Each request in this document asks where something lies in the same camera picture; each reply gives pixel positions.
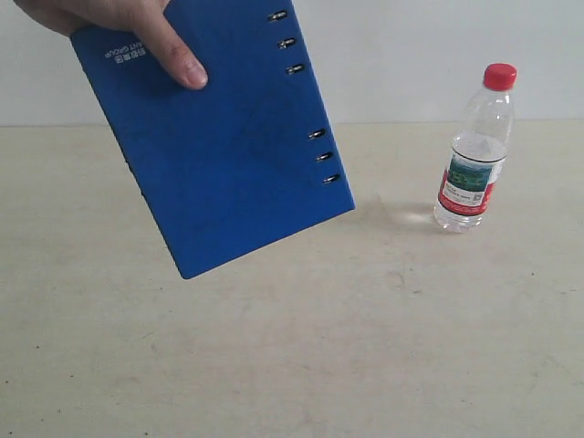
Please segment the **person's open hand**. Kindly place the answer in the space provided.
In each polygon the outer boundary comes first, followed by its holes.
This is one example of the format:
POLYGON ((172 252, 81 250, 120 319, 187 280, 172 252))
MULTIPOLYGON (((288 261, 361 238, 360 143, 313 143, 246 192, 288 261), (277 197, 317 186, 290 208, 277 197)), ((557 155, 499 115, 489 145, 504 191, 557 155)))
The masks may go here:
POLYGON ((41 26, 64 36, 87 26, 133 33, 168 74, 188 89, 203 89, 208 75, 164 15, 168 3, 156 0, 17 0, 41 26))

